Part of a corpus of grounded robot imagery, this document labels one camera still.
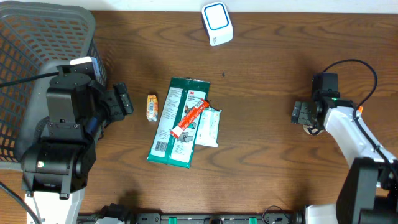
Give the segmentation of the green lid spice jar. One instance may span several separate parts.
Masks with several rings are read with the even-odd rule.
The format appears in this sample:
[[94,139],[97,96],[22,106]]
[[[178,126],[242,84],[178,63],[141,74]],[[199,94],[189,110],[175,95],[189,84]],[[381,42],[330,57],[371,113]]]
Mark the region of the green lid spice jar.
[[323,132],[323,130],[317,129],[314,126],[303,125],[303,129],[307,134],[312,135],[312,136],[317,136]]

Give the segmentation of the red white sachet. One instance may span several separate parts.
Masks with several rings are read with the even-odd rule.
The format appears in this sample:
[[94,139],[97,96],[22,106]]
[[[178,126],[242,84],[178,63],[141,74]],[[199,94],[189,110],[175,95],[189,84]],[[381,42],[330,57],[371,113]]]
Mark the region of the red white sachet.
[[186,116],[174,127],[170,134],[178,139],[180,135],[202,114],[202,112],[209,107],[209,102],[201,98],[198,103],[187,113]]

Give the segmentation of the white teal wipes packet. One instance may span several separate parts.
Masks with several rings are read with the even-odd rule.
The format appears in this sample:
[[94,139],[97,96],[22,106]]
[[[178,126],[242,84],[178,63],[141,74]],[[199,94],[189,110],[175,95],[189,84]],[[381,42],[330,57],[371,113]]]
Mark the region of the white teal wipes packet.
[[195,140],[196,145],[218,147],[217,140],[221,112],[222,110],[216,110],[211,107],[202,112]]

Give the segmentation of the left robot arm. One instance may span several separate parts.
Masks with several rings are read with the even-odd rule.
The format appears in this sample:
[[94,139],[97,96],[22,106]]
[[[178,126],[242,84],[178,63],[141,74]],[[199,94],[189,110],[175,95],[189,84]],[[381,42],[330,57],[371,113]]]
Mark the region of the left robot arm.
[[107,125],[134,111],[127,86],[107,90],[90,75],[58,74],[46,91],[48,135],[23,154],[22,188],[29,223],[76,223],[96,143]]

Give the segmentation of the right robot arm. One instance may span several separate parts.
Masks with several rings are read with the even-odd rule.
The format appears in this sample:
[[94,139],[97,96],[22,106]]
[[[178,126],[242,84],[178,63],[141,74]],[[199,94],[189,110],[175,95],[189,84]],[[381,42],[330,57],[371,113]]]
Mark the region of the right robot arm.
[[397,223],[397,158],[371,133],[351,100],[297,101],[292,123],[313,136],[329,133],[349,165],[337,201],[309,205],[294,214],[292,223]]

